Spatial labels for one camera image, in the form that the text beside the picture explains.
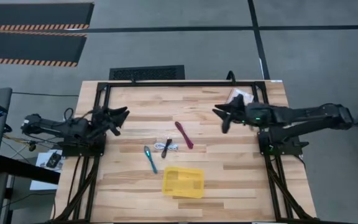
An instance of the black rubber mat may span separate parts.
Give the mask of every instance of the black rubber mat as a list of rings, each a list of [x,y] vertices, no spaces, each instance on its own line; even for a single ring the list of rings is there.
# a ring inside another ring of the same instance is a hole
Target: black rubber mat
[[[0,30],[85,29],[93,3],[0,4]]]
[[[0,31],[0,63],[75,67],[83,34]]]
[[[184,65],[110,68],[110,80],[184,80]]]

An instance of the wooden table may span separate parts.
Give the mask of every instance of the wooden table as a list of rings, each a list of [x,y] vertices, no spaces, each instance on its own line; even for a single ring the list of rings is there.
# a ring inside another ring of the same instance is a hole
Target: wooden table
[[[76,116],[93,107],[98,82],[83,82]],[[270,104],[288,106],[282,82],[266,81]],[[250,87],[239,87],[252,93]],[[221,132],[221,120],[211,111],[224,103],[232,87],[114,87],[109,107],[128,106],[131,111],[121,136],[108,132],[94,197],[92,222],[251,222],[274,220],[267,171],[259,154],[254,130],[231,125]],[[193,141],[188,149],[174,121],[183,125]],[[173,139],[179,151],[162,159],[156,142]],[[158,174],[152,172],[144,146],[152,150]],[[313,201],[303,164],[282,156],[289,191],[310,215]],[[67,204],[77,158],[63,166],[56,195],[57,215]],[[204,197],[169,197],[162,194],[163,170],[167,166],[204,170]],[[73,194],[78,186],[78,166]],[[85,214],[87,193],[81,204]],[[285,216],[282,195],[282,216]]]

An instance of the orange striped tape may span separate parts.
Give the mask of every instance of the orange striped tape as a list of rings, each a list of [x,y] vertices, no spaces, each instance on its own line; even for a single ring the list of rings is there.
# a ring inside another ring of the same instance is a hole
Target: orange striped tape
[[[0,30],[87,29],[88,24],[0,25]]]
[[[55,33],[55,32],[34,32],[34,31],[15,31],[15,30],[14,31],[0,30],[0,33],[86,37],[86,34],[69,34],[69,33]]]
[[[57,67],[76,67],[77,66],[76,62],[9,59],[9,58],[0,58],[0,63],[1,64],[10,64],[10,65],[45,65],[45,66],[57,66]]]

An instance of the yellow container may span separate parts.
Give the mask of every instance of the yellow container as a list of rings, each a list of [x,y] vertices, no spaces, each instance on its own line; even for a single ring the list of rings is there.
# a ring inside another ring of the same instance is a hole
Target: yellow container
[[[204,195],[204,171],[166,167],[162,193],[171,196],[201,198]]]

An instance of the teal marker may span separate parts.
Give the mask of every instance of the teal marker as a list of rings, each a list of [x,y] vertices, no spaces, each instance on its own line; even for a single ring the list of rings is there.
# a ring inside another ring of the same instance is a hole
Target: teal marker
[[[144,154],[146,154],[147,158],[149,158],[150,163],[152,164],[153,172],[156,174],[158,172],[157,168],[155,168],[153,159],[152,159],[152,153],[150,152],[149,147],[144,146]]]

